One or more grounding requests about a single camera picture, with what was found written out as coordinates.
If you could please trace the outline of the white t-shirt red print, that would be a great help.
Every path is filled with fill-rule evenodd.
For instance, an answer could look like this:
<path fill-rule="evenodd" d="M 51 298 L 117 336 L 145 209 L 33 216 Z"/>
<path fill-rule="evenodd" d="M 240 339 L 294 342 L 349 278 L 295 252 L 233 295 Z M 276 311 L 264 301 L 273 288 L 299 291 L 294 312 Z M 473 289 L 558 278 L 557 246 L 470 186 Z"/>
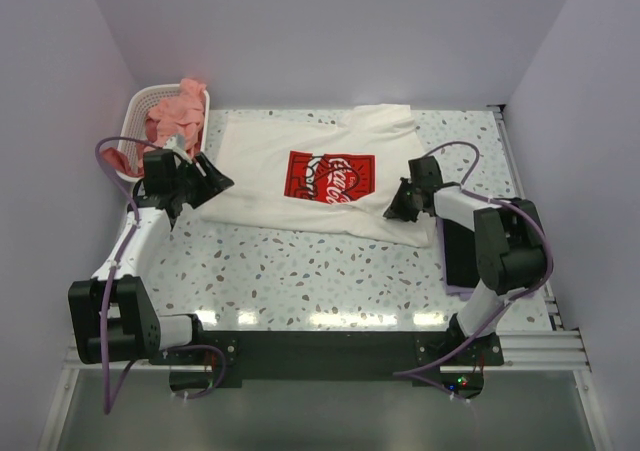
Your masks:
<path fill-rule="evenodd" d="M 425 248 L 434 219 L 384 218 L 408 162 L 424 153 L 407 105 L 365 105 L 334 124 L 227 119 L 215 166 L 233 186 L 202 219 L 242 226 L 349 234 Z"/>

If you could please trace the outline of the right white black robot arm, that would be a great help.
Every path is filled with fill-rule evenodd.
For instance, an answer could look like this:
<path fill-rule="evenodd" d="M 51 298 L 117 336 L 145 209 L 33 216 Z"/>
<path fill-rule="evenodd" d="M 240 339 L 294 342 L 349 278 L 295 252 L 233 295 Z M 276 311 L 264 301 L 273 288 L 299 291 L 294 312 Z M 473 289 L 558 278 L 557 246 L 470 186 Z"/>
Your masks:
<path fill-rule="evenodd" d="M 483 338 L 495 332 L 509 304 L 521 292 L 545 281 L 551 258 L 535 205 L 519 198 L 481 197 L 454 182 L 446 183 L 437 160 L 423 156 L 409 162 L 390 206 L 388 219 L 415 222 L 426 213 L 442 223 L 446 278 L 475 286 L 455 313 L 440 349 L 459 364 L 481 351 Z"/>

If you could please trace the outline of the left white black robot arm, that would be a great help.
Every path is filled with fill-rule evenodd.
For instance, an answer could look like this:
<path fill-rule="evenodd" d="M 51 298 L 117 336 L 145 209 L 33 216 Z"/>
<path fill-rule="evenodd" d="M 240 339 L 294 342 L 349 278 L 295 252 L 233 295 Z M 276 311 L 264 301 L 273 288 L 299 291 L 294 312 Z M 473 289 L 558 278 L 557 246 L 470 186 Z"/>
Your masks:
<path fill-rule="evenodd" d="M 173 150 L 155 150 L 143 164 L 125 228 L 109 257 L 68 292 L 76 348 L 85 364 L 151 359 L 170 348 L 183 362 L 196 363 L 207 351 L 198 318 L 159 316 L 144 280 L 183 208 L 200 207 L 234 182 L 202 153 L 185 159 Z"/>

